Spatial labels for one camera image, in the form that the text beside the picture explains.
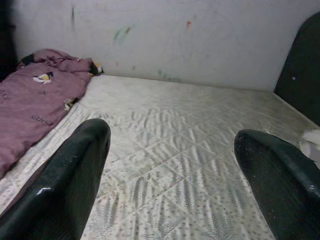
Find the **quilted pattern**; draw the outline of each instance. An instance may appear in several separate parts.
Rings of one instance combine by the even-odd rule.
[[[111,147],[84,240],[272,240],[235,160],[235,135],[250,128],[297,145],[315,128],[273,93],[95,77],[80,103],[0,181],[0,202],[23,185],[39,164],[34,159],[96,117],[110,125]]]

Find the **mattress cover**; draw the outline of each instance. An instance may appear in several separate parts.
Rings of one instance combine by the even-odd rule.
[[[255,129],[297,146],[317,128],[269,92],[94,77],[84,98],[0,181],[0,211],[91,118],[110,125],[111,146],[84,240],[272,240],[235,159],[235,135]]]

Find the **mattress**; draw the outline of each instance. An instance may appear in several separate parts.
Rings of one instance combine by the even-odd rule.
[[[111,146],[83,240],[274,239],[234,156],[239,130],[294,145],[317,128],[273,93],[116,76],[83,99],[0,181],[0,211],[84,120]]]

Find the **pink blanket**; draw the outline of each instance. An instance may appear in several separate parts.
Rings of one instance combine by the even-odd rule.
[[[85,94],[92,64],[43,49],[0,83],[0,179]]]

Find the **white wall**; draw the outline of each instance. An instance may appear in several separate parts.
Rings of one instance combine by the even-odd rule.
[[[13,23],[19,57],[53,48],[111,75],[272,91],[317,11],[320,0],[15,0]]]

